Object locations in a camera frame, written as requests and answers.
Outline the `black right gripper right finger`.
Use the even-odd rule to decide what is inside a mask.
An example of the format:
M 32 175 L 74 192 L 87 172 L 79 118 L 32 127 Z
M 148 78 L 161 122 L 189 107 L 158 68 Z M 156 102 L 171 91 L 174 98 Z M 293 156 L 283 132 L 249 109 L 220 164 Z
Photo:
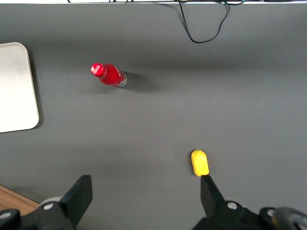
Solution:
M 210 218 L 216 208 L 225 201 L 210 175 L 201 176 L 200 198 L 207 218 Z

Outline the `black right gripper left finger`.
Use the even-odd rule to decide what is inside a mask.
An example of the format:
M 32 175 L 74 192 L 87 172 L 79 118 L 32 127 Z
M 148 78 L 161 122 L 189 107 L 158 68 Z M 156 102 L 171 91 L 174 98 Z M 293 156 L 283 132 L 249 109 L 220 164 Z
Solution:
M 72 225 L 76 227 L 93 200 L 92 177 L 82 175 L 59 203 Z

